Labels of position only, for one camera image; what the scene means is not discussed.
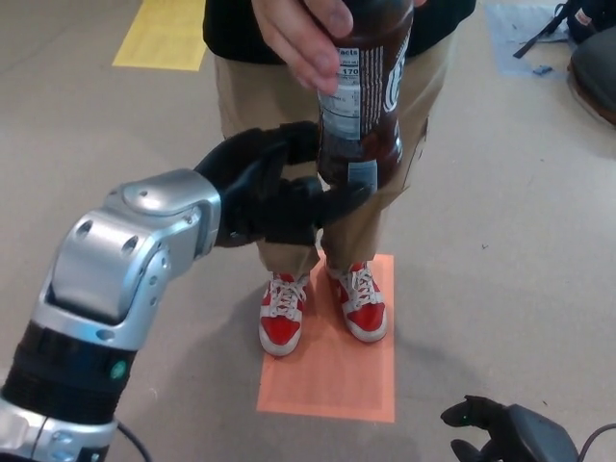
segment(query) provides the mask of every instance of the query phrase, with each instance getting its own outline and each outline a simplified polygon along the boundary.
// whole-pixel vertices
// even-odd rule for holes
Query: human hand
[[[308,89],[334,93],[340,58],[318,22],[334,38],[350,34],[353,18],[345,3],[252,0],[252,9],[265,43],[289,66],[299,83]]]

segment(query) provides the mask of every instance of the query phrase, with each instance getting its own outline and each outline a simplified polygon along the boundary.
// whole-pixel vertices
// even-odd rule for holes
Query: bottle
[[[340,55],[338,89],[319,93],[319,174],[331,187],[349,181],[373,191],[402,158],[398,96],[413,25],[413,0],[344,0],[353,30],[332,38]]]

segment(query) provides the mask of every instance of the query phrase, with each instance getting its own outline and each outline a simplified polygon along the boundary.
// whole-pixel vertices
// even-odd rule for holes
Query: red sneaker
[[[348,330],[362,342],[378,342],[387,333],[387,312],[380,289],[367,263],[348,271],[328,269]]]
[[[259,339],[272,356],[291,353],[301,336],[301,318],[306,303],[306,286],[310,275],[294,278],[289,274],[273,274],[263,301]]]

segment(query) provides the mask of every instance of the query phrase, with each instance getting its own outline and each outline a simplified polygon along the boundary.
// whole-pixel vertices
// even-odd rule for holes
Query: green indicator light
[[[119,378],[122,378],[125,374],[126,374],[126,362],[118,361],[112,367],[112,371],[110,372],[109,376],[113,380],[118,380]]]

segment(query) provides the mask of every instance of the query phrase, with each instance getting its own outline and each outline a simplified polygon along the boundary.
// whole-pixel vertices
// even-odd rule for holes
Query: orange paper
[[[297,348],[284,358],[265,356],[258,411],[395,421],[394,257],[378,255],[371,268],[387,305],[385,338],[367,345],[348,332],[319,264],[311,275]]]

